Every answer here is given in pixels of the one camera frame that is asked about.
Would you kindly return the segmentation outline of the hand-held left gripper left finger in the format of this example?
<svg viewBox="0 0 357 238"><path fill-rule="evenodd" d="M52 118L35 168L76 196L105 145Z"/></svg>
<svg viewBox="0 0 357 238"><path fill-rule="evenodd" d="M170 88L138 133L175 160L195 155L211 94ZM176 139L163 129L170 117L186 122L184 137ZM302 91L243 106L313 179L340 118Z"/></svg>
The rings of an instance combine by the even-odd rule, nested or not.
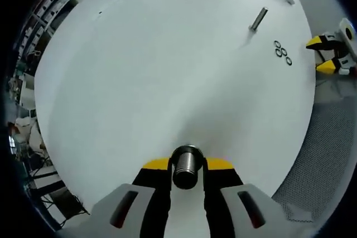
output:
<svg viewBox="0 0 357 238"><path fill-rule="evenodd" d="M87 220L63 237L164 237L171 206L171 160L146 163L131 184L97 202Z"/></svg>

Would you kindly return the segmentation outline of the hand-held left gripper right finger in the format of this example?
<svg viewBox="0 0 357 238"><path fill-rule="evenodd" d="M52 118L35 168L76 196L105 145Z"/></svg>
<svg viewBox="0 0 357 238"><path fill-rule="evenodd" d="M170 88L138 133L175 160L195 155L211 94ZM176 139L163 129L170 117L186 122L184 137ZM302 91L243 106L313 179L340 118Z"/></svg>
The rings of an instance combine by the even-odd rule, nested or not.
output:
<svg viewBox="0 0 357 238"><path fill-rule="evenodd" d="M252 184L244 184L221 158L203 164L204 209L211 237L311 237L304 222L290 221L282 206Z"/></svg>

